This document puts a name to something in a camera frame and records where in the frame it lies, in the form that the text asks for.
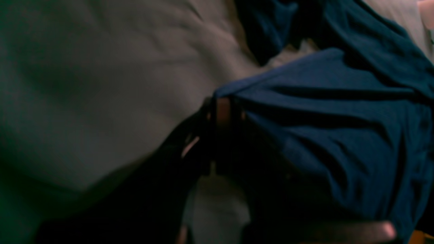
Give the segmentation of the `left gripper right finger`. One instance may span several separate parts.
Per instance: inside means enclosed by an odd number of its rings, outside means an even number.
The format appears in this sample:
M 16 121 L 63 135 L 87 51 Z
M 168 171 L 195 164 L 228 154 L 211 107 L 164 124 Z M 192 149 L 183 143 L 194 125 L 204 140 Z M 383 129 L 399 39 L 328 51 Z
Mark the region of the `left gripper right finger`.
M 272 145 L 240 106 L 217 99 L 217 174 L 240 184 L 251 222 L 243 244 L 385 244 L 394 225 L 356 216 L 334 203 Z

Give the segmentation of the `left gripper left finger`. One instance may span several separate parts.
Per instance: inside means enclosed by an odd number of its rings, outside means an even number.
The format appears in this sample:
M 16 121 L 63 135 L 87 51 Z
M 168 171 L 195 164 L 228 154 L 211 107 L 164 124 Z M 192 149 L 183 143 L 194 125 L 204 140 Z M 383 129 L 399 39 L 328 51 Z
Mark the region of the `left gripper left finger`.
M 215 99 L 208 98 L 111 193 L 43 223 L 36 244 L 173 244 L 191 188 L 205 171 Z

